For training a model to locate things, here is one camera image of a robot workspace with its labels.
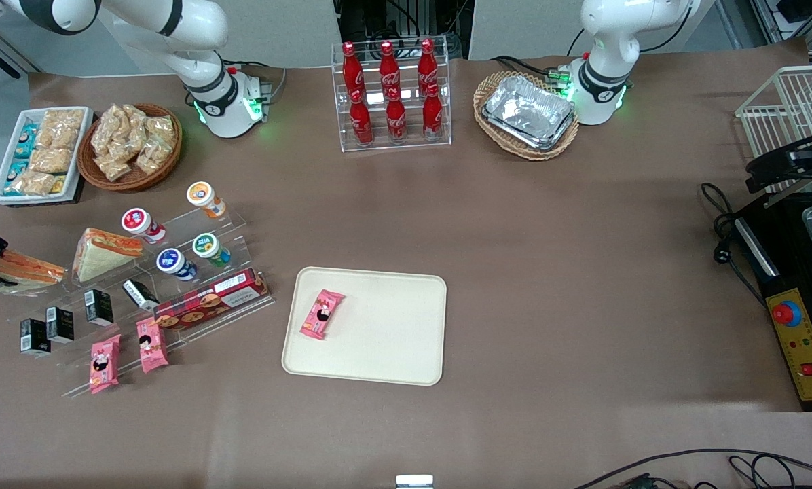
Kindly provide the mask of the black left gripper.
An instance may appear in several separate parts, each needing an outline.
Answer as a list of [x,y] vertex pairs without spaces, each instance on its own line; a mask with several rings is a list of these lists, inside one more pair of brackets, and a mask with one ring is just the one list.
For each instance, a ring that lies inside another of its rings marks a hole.
[[789,179],[812,180],[812,136],[766,152],[748,163],[748,191],[777,193]]

